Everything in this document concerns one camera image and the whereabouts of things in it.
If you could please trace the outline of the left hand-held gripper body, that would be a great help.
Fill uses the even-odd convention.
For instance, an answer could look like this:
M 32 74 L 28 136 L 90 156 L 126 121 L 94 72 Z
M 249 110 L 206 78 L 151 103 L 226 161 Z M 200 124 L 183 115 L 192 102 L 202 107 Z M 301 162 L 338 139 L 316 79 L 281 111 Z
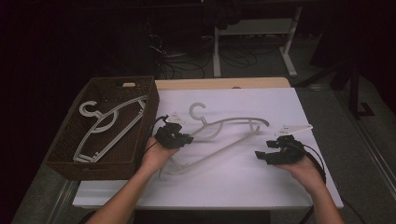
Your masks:
M 157 132 L 154 134 L 155 139 L 160 145 L 168 149 L 184 147 L 185 145 L 182 145 L 180 142 L 182 133 L 176 132 L 175 130 L 175 125 L 178 123 L 167 121 L 168 118 L 168 115 L 160 117 L 164 122 L 164 125 L 159 127 Z

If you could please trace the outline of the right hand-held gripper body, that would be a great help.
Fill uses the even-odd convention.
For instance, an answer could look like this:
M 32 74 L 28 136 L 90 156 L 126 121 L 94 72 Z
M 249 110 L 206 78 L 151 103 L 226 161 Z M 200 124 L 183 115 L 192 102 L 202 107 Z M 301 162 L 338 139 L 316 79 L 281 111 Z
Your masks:
M 266 162 L 271 165 L 292 164 L 299 161 L 305 154 L 305 149 L 300 141 L 294 138 L 295 133 L 311 130 L 312 125 L 284 125 L 276 132 L 278 152 L 267 153 Z

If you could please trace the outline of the grey plastic clothes hanger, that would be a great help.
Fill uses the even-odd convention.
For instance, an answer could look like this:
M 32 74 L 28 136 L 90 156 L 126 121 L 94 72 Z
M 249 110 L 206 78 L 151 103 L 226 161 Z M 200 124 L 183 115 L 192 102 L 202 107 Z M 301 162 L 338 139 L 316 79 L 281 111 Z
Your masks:
M 260 130 L 261 130 L 261 125 L 264 125 L 265 127 L 269 127 L 270 123 L 266 119 L 261 119 L 261 118 L 253 118 L 253 117 L 230 117 L 226 119 L 218 119 L 213 122 L 208 122 L 204 116 L 197 116 L 194 113 L 194 108 L 195 107 L 201 107 L 201 108 L 206 108 L 206 105 L 200 102 L 196 102 L 190 105 L 189 107 L 189 116 L 191 119 L 198 120 L 202 123 L 202 125 L 196 129 L 195 131 L 192 131 L 191 133 L 180 133 L 182 134 L 189 134 L 190 136 L 193 137 L 192 143 L 197 143 L 197 142 L 207 142 L 210 140 L 213 140 L 217 136 L 219 136 L 225 126 L 226 123 L 235 123 L 235 124 L 246 124 L 249 127 L 249 131 L 245 134 L 244 137 L 231 142 L 231 144 L 220 148 L 219 150 L 216 150 L 212 152 L 211 154 L 201 158 L 198 161 L 195 161 L 191 164 L 181 164 L 178 161 L 176 161 L 173 158 L 170 158 L 169 161 L 176 166 L 177 170 L 176 171 L 169 171 L 167 172 L 168 175 L 181 175 L 186 173 L 187 171 L 191 170 L 192 168 L 195 168 L 212 158 L 217 157 L 221 153 L 227 151 L 228 149 L 235 147 L 239 144 L 242 144 L 246 142 L 248 139 L 253 137 L 254 135 L 257 135 Z M 183 124 L 186 123 L 186 120 L 184 120 L 176 111 L 173 112 L 172 114 L 168 115 L 169 118 L 167 121 L 170 121 L 172 123 L 178 123 L 182 126 Z
M 95 101 L 87 101 L 83 104 L 80 105 L 78 111 L 79 113 L 86 118 L 92 118 L 96 117 L 97 121 L 91 126 L 91 128 L 86 132 L 80 143 L 78 144 L 78 148 L 75 151 L 73 161 L 77 162 L 98 162 L 101 160 L 107 152 L 113 148 L 120 140 L 121 138 L 127 134 L 135 125 L 136 123 L 143 118 L 143 113 L 145 112 L 146 108 L 146 101 L 149 97 L 147 95 L 139 96 L 137 98 L 134 98 L 132 100 L 126 101 L 120 105 L 115 106 L 114 108 L 110 109 L 106 113 L 102 113 L 99 110 L 95 111 L 89 111 L 87 109 L 87 106 L 94 106 L 96 105 Z M 134 119 L 130 123 L 126 125 L 126 127 L 121 130 L 102 150 L 96 151 L 93 156 L 88 156 L 84 155 L 82 153 L 82 150 L 88 141 L 89 137 L 92 134 L 96 133 L 104 133 L 105 131 L 109 130 L 111 127 L 114 126 L 116 123 L 119 115 L 120 115 L 120 110 L 124 108 L 127 105 L 131 105 L 134 103 L 138 103 L 140 108 L 138 109 L 138 113 L 135 116 Z

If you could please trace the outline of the brown woven basket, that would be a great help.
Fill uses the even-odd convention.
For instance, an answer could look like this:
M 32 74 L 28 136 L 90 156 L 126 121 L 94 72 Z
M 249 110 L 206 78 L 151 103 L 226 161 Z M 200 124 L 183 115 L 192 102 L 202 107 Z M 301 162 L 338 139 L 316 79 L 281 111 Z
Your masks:
M 96 105 L 87 106 L 89 111 L 102 113 L 139 96 L 147 95 L 143 118 L 125 134 L 98 162 L 77 162 L 73 157 L 78 144 L 97 121 L 96 117 L 83 117 L 78 109 L 87 101 Z M 159 106 L 159 93 L 153 77 L 99 77 L 93 78 L 80 92 L 64 119 L 57 136 L 49 149 L 45 163 L 69 180 L 122 180 L 132 176 L 141 160 L 144 147 L 150 136 Z M 128 123 L 135 118 L 140 108 L 138 103 L 127 105 L 109 130 L 92 134 L 82 153 L 93 156 L 102 150 Z

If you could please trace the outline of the person's left hand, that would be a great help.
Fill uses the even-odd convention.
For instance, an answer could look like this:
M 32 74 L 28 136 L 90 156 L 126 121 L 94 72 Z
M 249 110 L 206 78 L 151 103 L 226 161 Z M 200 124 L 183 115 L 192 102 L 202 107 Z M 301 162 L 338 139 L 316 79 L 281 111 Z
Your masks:
M 154 137 L 150 137 L 139 170 L 146 175 L 153 175 L 177 152 L 178 148 L 165 148 Z

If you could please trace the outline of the person's right hand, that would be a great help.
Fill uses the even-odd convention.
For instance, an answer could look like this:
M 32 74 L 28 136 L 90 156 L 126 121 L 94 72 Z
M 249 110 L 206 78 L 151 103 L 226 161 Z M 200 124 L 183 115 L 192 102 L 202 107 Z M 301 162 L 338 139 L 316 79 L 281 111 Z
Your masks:
M 290 172 L 292 177 L 295 178 L 310 195 L 319 194 L 326 189 L 315 164 L 306 156 L 293 164 L 281 164 L 278 165 L 277 168 Z

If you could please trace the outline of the white table mat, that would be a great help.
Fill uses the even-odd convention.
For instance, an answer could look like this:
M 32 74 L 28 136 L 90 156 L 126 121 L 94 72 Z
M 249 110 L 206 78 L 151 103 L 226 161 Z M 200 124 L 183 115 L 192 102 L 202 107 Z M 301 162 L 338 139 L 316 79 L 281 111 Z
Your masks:
M 289 172 L 258 160 L 255 155 L 256 151 L 271 150 L 266 141 L 276 139 L 276 132 L 284 125 L 308 123 L 294 89 L 161 91 L 158 113 L 170 115 L 176 111 L 186 120 L 184 132 L 191 133 L 202 125 L 189 116 L 189 107 L 196 102 L 206 108 L 195 107 L 194 113 L 208 122 L 253 117 L 266 119 L 270 126 L 261 125 L 257 135 L 184 174 L 168 175 L 167 172 L 177 170 L 168 162 L 148 182 L 138 209 L 272 210 L 311 205 L 310 196 Z M 173 159 L 183 165 L 191 164 L 244 137 L 248 131 L 246 124 L 226 123 L 219 136 L 186 145 Z

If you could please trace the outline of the black floor stand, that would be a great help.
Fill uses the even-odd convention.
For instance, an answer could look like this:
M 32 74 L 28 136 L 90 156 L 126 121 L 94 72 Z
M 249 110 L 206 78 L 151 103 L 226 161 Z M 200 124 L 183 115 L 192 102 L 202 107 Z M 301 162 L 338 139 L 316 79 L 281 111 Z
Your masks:
M 334 74 L 330 87 L 340 91 L 346 84 L 349 84 L 348 109 L 355 119 L 361 117 L 371 117 L 375 113 L 367 103 L 359 101 L 360 72 L 353 60 L 341 60 L 334 65 L 323 69 L 306 80 L 293 84 L 294 88 L 304 88 L 314 82 L 325 78 L 327 75 Z

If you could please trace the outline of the dark hanging cloth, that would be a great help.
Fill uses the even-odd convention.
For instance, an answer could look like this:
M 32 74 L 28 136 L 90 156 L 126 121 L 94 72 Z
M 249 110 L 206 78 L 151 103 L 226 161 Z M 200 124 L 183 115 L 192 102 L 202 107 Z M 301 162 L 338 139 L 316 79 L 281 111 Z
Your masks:
M 226 30 L 229 25 L 241 21 L 241 0 L 202 0 L 202 4 L 203 20 L 206 25 Z

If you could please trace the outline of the white metal desk frame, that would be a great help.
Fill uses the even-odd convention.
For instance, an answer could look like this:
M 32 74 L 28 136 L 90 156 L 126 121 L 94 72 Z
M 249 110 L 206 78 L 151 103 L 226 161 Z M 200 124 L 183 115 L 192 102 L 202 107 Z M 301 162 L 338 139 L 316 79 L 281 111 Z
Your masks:
M 236 25 L 229 26 L 226 30 L 214 28 L 214 51 L 213 51 L 213 70 L 214 77 L 221 77 L 219 59 L 219 37 L 221 35 L 286 35 L 287 38 L 282 46 L 278 48 L 283 63 L 286 66 L 290 77 L 296 77 L 297 71 L 294 68 L 289 56 L 292 40 L 296 33 L 303 8 L 296 7 L 291 18 L 281 19 L 257 19 L 241 20 Z

